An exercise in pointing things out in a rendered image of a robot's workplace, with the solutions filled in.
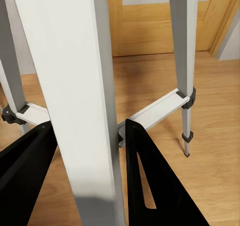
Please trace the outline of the camera tripod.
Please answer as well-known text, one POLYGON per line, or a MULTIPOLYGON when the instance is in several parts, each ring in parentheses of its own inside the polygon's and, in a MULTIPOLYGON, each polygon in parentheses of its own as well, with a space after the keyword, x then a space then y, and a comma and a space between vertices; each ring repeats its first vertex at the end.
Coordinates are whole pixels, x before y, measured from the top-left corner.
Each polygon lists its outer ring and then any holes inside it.
MULTIPOLYGON (((108 0, 14 0, 46 108, 26 102, 5 0, 0 0, 2 119, 51 121, 82 226, 126 226, 108 0)), ((181 107, 189 157, 198 0, 169 0, 178 88, 127 118, 147 131, 181 107)), ((35 126, 35 127, 36 127, 35 126)), ((21 137, 22 137, 21 136, 21 137)))

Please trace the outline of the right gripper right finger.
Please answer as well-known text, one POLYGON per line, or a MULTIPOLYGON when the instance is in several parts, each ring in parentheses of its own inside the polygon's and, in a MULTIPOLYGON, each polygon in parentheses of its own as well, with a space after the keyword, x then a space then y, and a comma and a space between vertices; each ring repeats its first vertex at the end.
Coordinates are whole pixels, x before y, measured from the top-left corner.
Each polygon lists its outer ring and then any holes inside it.
POLYGON ((129 226, 210 226, 145 128, 125 120, 129 226), (145 206, 139 153, 156 209, 145 206))

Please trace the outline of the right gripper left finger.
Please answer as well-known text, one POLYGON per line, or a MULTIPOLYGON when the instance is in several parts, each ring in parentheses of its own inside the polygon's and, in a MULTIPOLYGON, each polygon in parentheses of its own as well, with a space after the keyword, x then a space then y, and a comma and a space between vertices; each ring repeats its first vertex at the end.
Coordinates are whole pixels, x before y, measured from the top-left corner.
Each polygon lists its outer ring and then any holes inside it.
POLYGON ((57 145, 47 121, 0 151, 0 226, 27 226, 57 145))

